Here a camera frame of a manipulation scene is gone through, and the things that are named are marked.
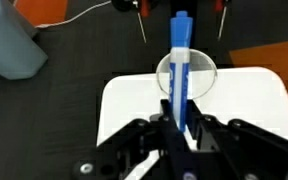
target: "gray bottle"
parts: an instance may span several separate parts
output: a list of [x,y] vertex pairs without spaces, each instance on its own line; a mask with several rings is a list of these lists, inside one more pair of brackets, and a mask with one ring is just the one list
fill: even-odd
[[7,79],[34,76],[47,55],[32,41],[37,30],[8,2],[0,0],[0,75]]

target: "clear glass cup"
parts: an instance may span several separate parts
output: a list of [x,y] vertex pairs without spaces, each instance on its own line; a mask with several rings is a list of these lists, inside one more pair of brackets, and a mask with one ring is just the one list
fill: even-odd
[[[213,60],[201,51],[190,49],[190,71],[188,78],[188,99],[197,99],[205,95],[217,79],[217,68]],[[160,89],[169,94],[170,54],[166,55],[156,69],[157,83]]]

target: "white cable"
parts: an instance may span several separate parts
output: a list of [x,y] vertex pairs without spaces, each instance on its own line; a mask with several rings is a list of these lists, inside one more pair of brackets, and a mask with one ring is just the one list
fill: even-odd
[[42,28],[48,28],[48,27],[53,27],[53,26],[59,26],[59,25],[68,24],[68,23],[76,20],[77,18],[83,16],[85,13],[87,13],[87,12],[93,10],[93,9],[96,9],[96,8],[99,8],[99,7],[102,7],[102,6],[105,6],[105,5],[110,4],[110,3],[111,3],[111,0],[106,1],[106,2],[103,2],[103,3],[100,3],[100,4],[97,4],[97,5],[95,5],[95,6],[92,6],[92,7],[86,9],[85,11],[81,12],[81,13],[78,14],[77,16],[75,16],[75,17],[73,17],[73,18],[71,18],[71,19],[69,19],[69,20],[67,20],[67,21],[63,21],[63,22],[59,22],[59,23],[54,23],[54,24],[41,24],[41,25],[38,25],[38,26],[35,26],[35,27],[42,29]]

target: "orange surface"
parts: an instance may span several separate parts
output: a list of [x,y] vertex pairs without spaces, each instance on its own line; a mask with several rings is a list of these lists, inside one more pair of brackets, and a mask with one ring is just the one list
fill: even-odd
[[288,91],[288,42],[231,51],[236,67],[261,66],[276,72]]
[[65,20],[68,0],[18,0],[16,8],[34,26]]

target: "blue pen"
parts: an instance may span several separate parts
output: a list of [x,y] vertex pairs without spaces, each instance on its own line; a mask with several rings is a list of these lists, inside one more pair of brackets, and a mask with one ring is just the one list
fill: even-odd
[[186,11],[178,11],[171,19],[170,97],[174,119],[185,132],[190,41],[193,19]]

